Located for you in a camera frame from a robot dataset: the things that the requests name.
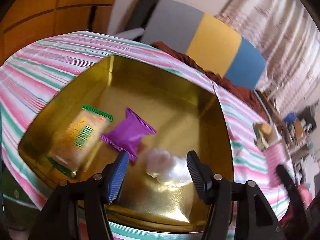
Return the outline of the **blue kettle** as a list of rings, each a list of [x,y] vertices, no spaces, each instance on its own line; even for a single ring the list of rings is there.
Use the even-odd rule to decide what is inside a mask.
[[[290,113],[288,113],[285,118],[283,119],[283,121],[285,123],[288,123],[288,124],[294,124],[296,122],[298,118],[298,113],[297,111],[291,111]]]

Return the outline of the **green yellow cracker packet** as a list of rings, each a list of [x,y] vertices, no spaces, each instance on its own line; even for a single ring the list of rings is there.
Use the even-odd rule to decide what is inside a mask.
[[[47,159],[64,175],[76,177],[100,135],[112,121],[112,115],[84,105],[67,129],[53,142]]]

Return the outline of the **small yellow sponge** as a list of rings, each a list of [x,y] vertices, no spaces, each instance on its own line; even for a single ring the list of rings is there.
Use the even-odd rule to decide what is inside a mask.
[[[257,122],[254,124],[254,127],[263,133],[263,135],[270,135],[272,132],[272,126],[267,123]]]

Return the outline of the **wooden side desk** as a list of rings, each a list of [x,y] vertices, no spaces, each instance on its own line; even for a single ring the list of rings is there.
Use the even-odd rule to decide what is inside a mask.
[[[260,101],[270,124],[276,124],[282,139],[287,146],[291,155],[301,150],[307,143],[307,135],[302,128],[302,125],[297,118],[293,123],[285,122],[276,111],[275,107],[267,101],[266,96],[257,90],[253,90],[255,96]]]

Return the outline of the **black bed post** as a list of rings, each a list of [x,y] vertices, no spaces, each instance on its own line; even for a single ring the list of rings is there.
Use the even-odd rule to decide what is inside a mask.
[[[160,0],[138,0],[125,26],[125,38],[140,39],[146,25]]]

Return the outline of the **grey yellow blue headboard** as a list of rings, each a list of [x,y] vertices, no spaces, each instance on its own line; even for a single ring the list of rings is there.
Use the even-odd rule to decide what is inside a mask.
[[[210,14],[172,0],[158,2],[141,42],[163,42],[204,70],[249,89],[255,89],[266,66],[259,50],[237,31]]]

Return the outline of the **wooden wardrobe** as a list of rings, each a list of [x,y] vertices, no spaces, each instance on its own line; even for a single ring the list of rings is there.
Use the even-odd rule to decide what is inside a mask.
[[[105,34],[115,0],[1,0],[1,62],[43,38],[89,30]]]

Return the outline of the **pink plastic item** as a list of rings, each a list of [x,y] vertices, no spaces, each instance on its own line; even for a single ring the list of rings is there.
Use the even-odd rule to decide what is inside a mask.
[[[276,168],[278,165],[283,165],[287,161],[287,155],[282,143],[278,142],[272,146],[269,146],[264,151],[266,165],[268,169],[268,178],[270,187],[278,187],[282,184],[280,178],[277,175]]]

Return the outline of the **purple snack packet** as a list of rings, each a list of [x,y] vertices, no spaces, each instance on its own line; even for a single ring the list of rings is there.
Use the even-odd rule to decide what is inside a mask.
[[[157,131],[151,125],[127,107],[125,118],[112,131],[103,133],[100,140],[119,152],[126,151],[129,154],[129,159],[135,163],[138,159],[137,147],[143,137],[156,133]]]

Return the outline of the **gold metal tin box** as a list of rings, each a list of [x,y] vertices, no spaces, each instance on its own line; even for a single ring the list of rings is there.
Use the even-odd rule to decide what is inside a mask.
[[[37,115],[18,151],[50,187],[75,185],[115,161],[126,173],[105,187],[110,221],[164,232],[203,231],[186,158],[195,154],[233,180],[225,119],[217,97],[171,72],[109,56],[68,84]]]

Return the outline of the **striped pink green bedsheet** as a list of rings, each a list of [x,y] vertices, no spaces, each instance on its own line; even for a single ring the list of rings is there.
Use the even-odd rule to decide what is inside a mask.
[[[237,183],[255,181],[278,219],[289,208],[285,187],[270,187],[254,143],[262,118],[237,97],[165,52],[103,34],[77,31],[36,41],[1,66],[3,161],[37,208],[64,178],[46,155],[59,128],[84,105],[113,116],[131,108],[155,130],[152,148],[196,151],[211,169]]]

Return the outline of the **white plastic bag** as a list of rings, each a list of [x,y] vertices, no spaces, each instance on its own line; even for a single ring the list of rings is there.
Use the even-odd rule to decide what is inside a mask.
[[[193,182],[184,156],[151,149],[146,154],[145,166],[149,176],[168,188],[183,187]]]

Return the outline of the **pink patterned curtain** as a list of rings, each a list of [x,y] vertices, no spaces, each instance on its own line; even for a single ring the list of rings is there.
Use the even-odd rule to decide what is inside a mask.
[[[277,110],[296,108],[319,80],[319,29],[300,0],[230,0],[216,16],[266,61],[256,87]]]

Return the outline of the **green cracker packet on bed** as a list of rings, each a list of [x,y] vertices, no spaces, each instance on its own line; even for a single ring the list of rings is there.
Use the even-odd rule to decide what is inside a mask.
[[[264,137],[264,134],[261,130],[261,126],[262,126],[261,123],[255,123],[253,125],[253,129],[254,129],[255,136],[256,136],[255,144],[261,152],[264,152],[267,148],[269,148],[269,144]]]

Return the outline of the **dark red blanket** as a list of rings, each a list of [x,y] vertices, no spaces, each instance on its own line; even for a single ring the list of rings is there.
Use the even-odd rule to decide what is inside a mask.
[[[259,116],[261,116],[266,122],[268,122],[268,117],[265,113],[265,110],[262,108],[258,98],[255,96],[252,90],[242,87],[242,86],[235,86],[232,84],[230,80],[225,77],[221,77],[219,74],[215,74],[209,70],[204,70],[201,68],[191,57],[188,55],[182,54],[178,51],[175,51],[168,47],[165,43],[161,42],[154,42],[151,44],[152,47],[157,48],[165,53],[171,55],[172,57],[178,59],[179,61],[183,62],[184,64],[188,65],[191,68],[194,68],[203,74],[205,74],[208,78],[213,80],[215,83],[223,87],[225,90],[232,93],[238,99],[246,103],[251,109],[253,109]]]

